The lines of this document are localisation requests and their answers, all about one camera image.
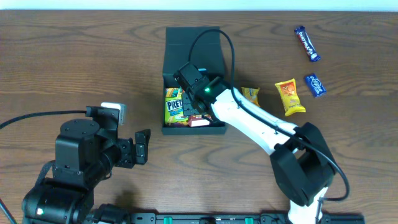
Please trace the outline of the red Hello Panda box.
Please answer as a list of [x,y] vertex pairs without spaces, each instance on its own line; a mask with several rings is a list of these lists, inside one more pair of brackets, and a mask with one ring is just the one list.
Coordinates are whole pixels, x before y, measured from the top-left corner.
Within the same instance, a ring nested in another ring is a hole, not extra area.
[[210,115],[206,114],[204,116],[200,114],[190,115],[188,120],[188,126],[191,128],[200,127],[200,126],[208,126],[213,122]]

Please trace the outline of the blue Dairy Milk bar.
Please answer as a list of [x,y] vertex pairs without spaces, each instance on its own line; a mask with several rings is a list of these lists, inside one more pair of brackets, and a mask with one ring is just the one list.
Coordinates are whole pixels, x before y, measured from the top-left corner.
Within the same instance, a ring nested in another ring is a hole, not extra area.
[[321,59],[321,56],[317,53],[315,50],[308,34],[307,31],[305,30],[304,26],[300,26],[294,30],[296,36],[299,38],[301,41],[305,52],[309,58],[309,61],[311,62],[317,62]]

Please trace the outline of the black gift box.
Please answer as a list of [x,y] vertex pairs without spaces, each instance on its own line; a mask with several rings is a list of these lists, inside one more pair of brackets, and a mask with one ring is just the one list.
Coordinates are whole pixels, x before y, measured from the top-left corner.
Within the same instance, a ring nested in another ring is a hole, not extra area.
[[208,27],[168,27],[165,30],[165,54],[162,71],[163,89],[178,88],[173,74],[191,58],[197,68],[204,68],[211,78],[226,74],[220,34],[209,32],[195,38]]

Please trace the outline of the green Pretz snack box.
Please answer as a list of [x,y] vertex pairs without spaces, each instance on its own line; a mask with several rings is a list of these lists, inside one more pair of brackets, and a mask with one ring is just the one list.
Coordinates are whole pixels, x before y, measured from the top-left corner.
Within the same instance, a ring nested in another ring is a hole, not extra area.
[[188,116],[183,115],[183,90],[181,88],[165,89],[165,117],[166,126],[188,126]]

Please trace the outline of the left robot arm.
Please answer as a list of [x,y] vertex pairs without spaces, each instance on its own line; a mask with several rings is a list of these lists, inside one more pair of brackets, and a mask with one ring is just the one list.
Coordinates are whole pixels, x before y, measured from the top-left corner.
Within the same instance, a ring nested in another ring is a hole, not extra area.
[[46,163],[22,202],[23,223],[130,223],[126,210],[111,204],[95,209],[94,189],[112,169],[131,169],[148,160],[150,129],[121,139],[122,105],[87,106],[84,119],[63,123],[55,159]]

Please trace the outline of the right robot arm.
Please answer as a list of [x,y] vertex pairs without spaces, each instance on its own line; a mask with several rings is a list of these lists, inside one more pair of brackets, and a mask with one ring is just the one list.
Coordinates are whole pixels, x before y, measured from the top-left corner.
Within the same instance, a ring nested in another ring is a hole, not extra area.
[[188,62],[174,73],[192,106],[230,124],[269,155],[277,185],[290,200],[291,223],[319,223],[324,196],[337,172],[320,130],[299,127],[264,111],[222,77],[210,78]]

